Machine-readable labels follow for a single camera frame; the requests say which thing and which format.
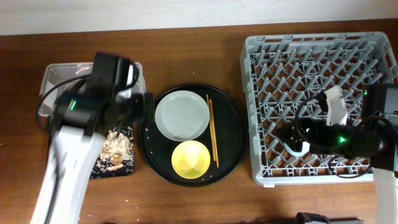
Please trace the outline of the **light blue cup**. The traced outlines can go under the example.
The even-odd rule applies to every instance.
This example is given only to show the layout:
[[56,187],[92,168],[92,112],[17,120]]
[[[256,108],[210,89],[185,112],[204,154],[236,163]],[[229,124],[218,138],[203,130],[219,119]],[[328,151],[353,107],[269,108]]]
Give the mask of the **light blue cup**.
[[296,142],[293,146],[289,146],[286,142],[284,147],[289,154],[295,157],[301,157],[309,153],[310,144],[308,142]]

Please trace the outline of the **grey plate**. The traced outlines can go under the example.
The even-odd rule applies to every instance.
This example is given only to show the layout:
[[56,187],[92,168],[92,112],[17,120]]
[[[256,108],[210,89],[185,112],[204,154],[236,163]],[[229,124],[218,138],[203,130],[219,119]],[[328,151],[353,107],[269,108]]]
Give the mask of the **grey plate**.
[[155,108],[158,130],[173,141],[189,141],[199,137],[209,122],[207,103],[192,91],[177,90],[168,93]]

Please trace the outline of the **yellow bowl with scraps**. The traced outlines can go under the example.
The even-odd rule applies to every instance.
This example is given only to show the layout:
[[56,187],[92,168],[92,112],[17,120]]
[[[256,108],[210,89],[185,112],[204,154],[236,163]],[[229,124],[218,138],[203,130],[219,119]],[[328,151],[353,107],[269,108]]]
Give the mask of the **yellow bowl with scraps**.
[[198,141],[184,141],[173,151],[174,171],[184,179],[196,179],[207,172],[211,157],[207,147]]

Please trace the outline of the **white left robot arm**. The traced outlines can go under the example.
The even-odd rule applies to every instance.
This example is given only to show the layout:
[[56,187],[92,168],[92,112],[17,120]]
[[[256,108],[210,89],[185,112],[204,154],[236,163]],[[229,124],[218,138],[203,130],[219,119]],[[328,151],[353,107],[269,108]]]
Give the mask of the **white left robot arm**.
[[97,52],[91,72],[62,80],[44,92],[43,104],[60,87],[51,114],[38,126],[50,136],[46,171],[31,223],[78,223],[91,171],[107,131],[154,120],[151,93],[122,92],[134,88],[140,71],[133,60]]

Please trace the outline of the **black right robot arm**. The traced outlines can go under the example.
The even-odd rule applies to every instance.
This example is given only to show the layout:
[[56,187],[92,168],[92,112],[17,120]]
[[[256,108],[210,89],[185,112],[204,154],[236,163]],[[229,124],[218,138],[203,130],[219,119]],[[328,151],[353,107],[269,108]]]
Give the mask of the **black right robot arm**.
[[299,104],[295,118],[277,137],[291,155],[331,155],[369,161],[376,184],[378,223],[397,223],[397,85],[371,84],[362,93],[361,122],[346,123],[342,90],[334,86]]

